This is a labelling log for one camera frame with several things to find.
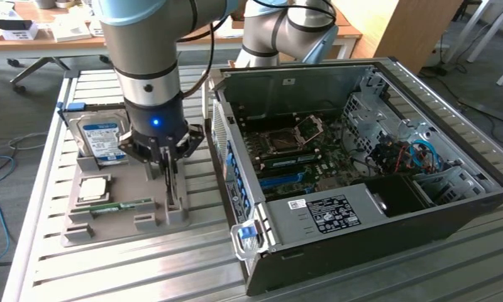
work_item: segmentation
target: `wooden desk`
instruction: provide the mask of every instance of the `wooden desk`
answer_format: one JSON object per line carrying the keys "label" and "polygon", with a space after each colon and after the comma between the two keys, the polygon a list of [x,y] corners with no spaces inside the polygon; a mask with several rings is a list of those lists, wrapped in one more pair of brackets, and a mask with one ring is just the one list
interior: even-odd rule
{"label": "wooden desk", "polygon": [[[37,9],[33,3],[16,3],[14,10],[25,20],[34,20],[38,23],[50,23],[54,14],[65,14],[66,10],[60,8]],[[349,58],[358,38],[359,31],[350,26],[350,23],[338,12],[339,34],[334,45],[338,45],[338,57]],[[197,30],[203,32],[207,26]],[[242,38],[217,37],[215,49],[239,49]],[[209,50],[210,38],[205,37],[197,41],[180,43],[178,51]],[[38,58],[38,57],[73,57],[81,55],[108,54],[104,37],[56,43],[50,30],[40,30],[32,41],[5,41],[0,37],[0,59],[6,58]]]}
{"label": "wooden desk", "polygon": [[363,33],[353,58],[394,56],[418,72],[462,0],[333,0]]}

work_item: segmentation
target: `gray carpet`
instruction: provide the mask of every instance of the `gray carpet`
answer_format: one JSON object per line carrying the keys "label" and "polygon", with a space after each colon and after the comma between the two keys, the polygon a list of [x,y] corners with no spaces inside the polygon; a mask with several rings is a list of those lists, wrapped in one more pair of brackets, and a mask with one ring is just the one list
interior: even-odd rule
{"label": "gray carpet", "polygon": [[[453,23],[449,33],[445,36],[445,43],[449,43],[458,36],[465,23]],[[227,59],[234,59],[235,51],[217,51],[215,63],[225,63]],[[182,65],[205,64],[206,52],[188,52],[180,56]],[[20,60],[22,64],[29,64],[33,60]],[[64,59],[72,69],[108,69],[108,65],[98,61],[98,57],[81,57]],[[503,87],[494,83],[503,73],[503,37],[496,36],[479,56],[474,64],[463,63],[469,73],[451,72],[442,79],[450,85],[450,89],[462,98],[475,99],[486,104],[492,104],[503,108]],[[5,60],[0,60],[0,138],[12,138],[30,132],[46,131],[56,105],[57,93],[61,85],[62,71],[53,64],[45,66],[21,84],[28,87],[28,93],[22,96],[12,92],[9,79],[20,71],[6,65]],[[450,95],[443,85],[434,79],[426,80],[438,93],[454,104],[454,97]],[[472,110],[466,112],[466,116],[484,130],[490,130],[488,120]],[[503,124],[498,124],[496,133],[503,139]],[[1,154],[8,154],[12,150],[0,150]],[[22,151],[17,155],[17,168],[10,177],[0,182],[0,203],[4,209],[5,219],[14,238],[18,237],[24,212],[30,197],[37,166],[40,163],[42,150]],[[0,253],[4,250],[4,231],[0,226]],[[1,262],[12,260],[14,244],[10,251],[1,259]],[[0,267],[0,299],[4,291],[5,280],[9,267]]]}

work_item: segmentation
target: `metal slotted table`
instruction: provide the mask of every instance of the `metal slotted table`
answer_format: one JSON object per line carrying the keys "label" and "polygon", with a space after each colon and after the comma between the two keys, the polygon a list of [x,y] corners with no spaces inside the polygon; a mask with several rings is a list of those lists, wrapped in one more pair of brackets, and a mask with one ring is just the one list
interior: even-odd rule
{"label": "metal slotted table", "polygon": [[[402,66],[386,67],[503,173],[503,150]],[[203,69],[180,69],[184,89]],[[393,105],[410,116],[414,109],[391,95]],[[192,123],[207,114],[202,104],[209,97],[203,89],[185,100]],[[113,71],[85,71],[65,79],[58,101],[74,98],[121,99]],[[170,235],[62,247],[76,154],[76,142],[54,115],[4,301],[503,301],[503,205],[445,241],[247,297],[206,142],[185,160],[192,211],[209,216],[203,225]]]}

